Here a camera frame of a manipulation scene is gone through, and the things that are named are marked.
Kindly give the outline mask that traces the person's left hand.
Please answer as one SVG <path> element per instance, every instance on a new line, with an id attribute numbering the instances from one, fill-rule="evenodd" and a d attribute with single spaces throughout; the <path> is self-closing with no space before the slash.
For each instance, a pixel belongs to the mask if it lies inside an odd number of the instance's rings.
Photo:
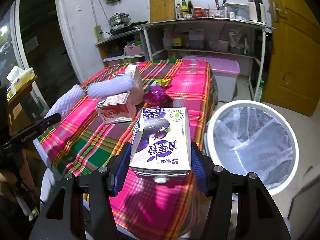
<path id="1" fill-rule="evenodd" d="M 33 191 L 33 193 L 38 194 L 39 190 L 35 186 L 29 164 L 27 162 L 27 155 L 25 150 L 22 150 L 23 164 L 20 168 L 20 175 L 23 182 Z M 13 192 L 13 186 L 17 182 L 17 177 L 10 171 L 1 171 L 1 196 L 7 198 L 13 203 L 17 203 L 15 194 Z"/>

